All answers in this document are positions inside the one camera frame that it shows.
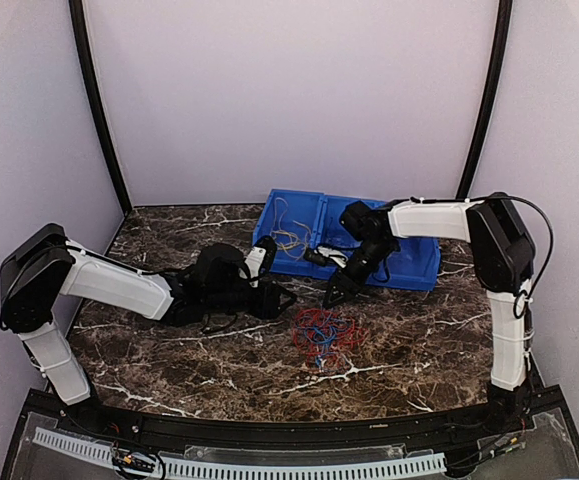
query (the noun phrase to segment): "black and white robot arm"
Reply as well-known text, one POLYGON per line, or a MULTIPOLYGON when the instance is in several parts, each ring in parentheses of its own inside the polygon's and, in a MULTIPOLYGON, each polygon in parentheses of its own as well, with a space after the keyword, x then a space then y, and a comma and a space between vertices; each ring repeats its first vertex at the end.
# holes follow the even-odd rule
POLYGON ((530 365, 533 328, 528 306, 535 246, 511 198, 494 194, 474 201, 412 199, 374 210, 362 202, 349 205, 340 223, 361 242, 353 255, 346 258, 327 245, 305 256, 338 266, 329 281, 324 306, 353 298, 380 263, 399 250, 399 238, 469 242, 476 276, 491 306, 494 359, 490 390, 517 391, 530 365))
POLYGON ((22 340, 36 367, 67 405, 91 397, 87 376, 53 321, 60 295, 87 298, 131 310, 166 325, 199 322, 207 314, 248 312, 276 318, 296 297, 261 281, 273 262, 269 237, 245 257, 236 248, 215 244, 181 271, 146 272, 85 249, 49 224, 2 264, 0 326, 22 340))

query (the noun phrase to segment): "blue bin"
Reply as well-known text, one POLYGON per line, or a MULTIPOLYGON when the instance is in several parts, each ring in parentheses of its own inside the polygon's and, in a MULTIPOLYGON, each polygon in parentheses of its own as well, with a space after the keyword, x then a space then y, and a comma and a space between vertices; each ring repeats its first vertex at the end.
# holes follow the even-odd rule
MULTIPOLYGON (((255 244, 260 237, 271 235, 272 231, 280 229, 295 233, 301 240, 308 235, 306 241, 310 244, 318 234, 324 201, 322 193, 272 190, 253 232, 253 243, 255 244), (306 228, 296 222, 308 226, 311 233, 309 234, 306 228)), ((283 235, 277 235, 276 241, 288 243, 289 239, 283 235)), ((312 276, 315 265, 303 260, 302 253, 302 246, 288 253, 278 248, 271 271, 287 275, 312 276)))
MULTIPOLYGON (((325 196, 325 207, 322 213, 319 234, 313 238, 311 247, 325 243, 337 247, 355 248, 359 242, 340 225, 340 215, 345 207, 359 199, 349 197, 325 196)), ((363 200, 369 207, 376 208, 385 202, 363 200)), ((389 280, 382 267, 367 280, 367 285, 398 288, 405 290, 433 290, 440 266, 440 248, 435 238, 412 237, 400 240, 400 252, 392 253, 387 259, 389 280)), ((335 266, 314 266, 313 277, 328 280, 336 271, 335 266)))

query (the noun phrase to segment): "white vent grille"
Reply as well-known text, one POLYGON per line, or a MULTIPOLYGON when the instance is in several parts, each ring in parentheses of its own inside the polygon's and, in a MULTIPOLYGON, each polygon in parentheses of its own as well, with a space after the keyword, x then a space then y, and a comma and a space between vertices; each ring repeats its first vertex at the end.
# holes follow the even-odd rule
MULTIPOLYGON (((37 428, 34 443, 70 457, 112 468, 111 445, 37 428)), ((394 480, 446 471, 443 453, 383 462, 317 467, 260 467, 192 462, 161 455, 170 480, 394 480)), ((152 478, 160 478, 160 466, 152 478)))

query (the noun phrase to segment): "black vertical post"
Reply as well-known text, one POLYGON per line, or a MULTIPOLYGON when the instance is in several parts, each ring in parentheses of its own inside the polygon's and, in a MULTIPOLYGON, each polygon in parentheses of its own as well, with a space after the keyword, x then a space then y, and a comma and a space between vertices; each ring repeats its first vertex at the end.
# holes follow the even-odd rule
POLYGON ((493 104, 496 99, 496 91, 498 90, 498 81, 500 80, 500 72, 502 70, 502 60, 505 56, 507 35, 509 34, 509 24, 511 22, 512 5, 513 0, 500 0, 500 4, 498 5, 498 19, 496 21, 496 32, 494 34, 493 47, 491 49, 487 80, 482 94, 476 128, 473 132, 471 146, 469 147, 469 154, 467 155, 465 168, 462 172, 462 178, 460 179, 458 193, 456 193, 456 198, 458 199, 464 199, 469 196, 471 184, 473 183, 476 169, 478 168, 478 161, 482 154, 482 147, 487 136, 487 129, 489 127, 489 121, 491 120, 491 112, 493 111, 493 104))
POLYGON ((78 58, 80 59, 80 69, 82 70, 82 78, 87 90, 87 97, 89 98, 89 108, 96 126, 100 147, 102 154, 109 170, 109 176, 113 183, 113 188, 116 191, 116 197, 125 215, 132 210, 131 200, 127 192, 127 186, 122 178, 120 171, 120 164, 116 151, 113 148, 111 141, 111 134, 109 133, 109 125, 105 117, 105 111, 102 106, 102 98, 100 97, 100 90, 98 89, 98 81, 96 80, 96 72, 93 68, 93 59, 91 58, 91 47, 89 45, 89 36, 87 35, 87 24, 85 22, 85 14, 82 5, 82 0, 69 0, 69 9, 71 10, 71 24, 73 25, 73 34, 76 40, 76 48, 78 50, 78 58))

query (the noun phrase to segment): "brown marble tabletop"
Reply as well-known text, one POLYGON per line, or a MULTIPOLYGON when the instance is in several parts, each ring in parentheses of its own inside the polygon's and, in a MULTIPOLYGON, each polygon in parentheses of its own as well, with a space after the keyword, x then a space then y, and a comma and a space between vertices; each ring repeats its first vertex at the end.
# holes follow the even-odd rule
MULTIPOLYGON (((185 267, 214 242, 251 246, 261 205, 145 207, 125 221, 109 256, 145 268, 185 267)), ((69 341, 111 406, 195 418, 337 421, 448 410, 486 401, 491 316, 469 247, 442 241, 433 292, 367 287, 339 307, 368 337, 350 369, 319 374, 292 341, 291 321, 322 302, 325 282, 273 275, 299 295, 275 321, 241 315, 205 336, 85 301, 69 341)))

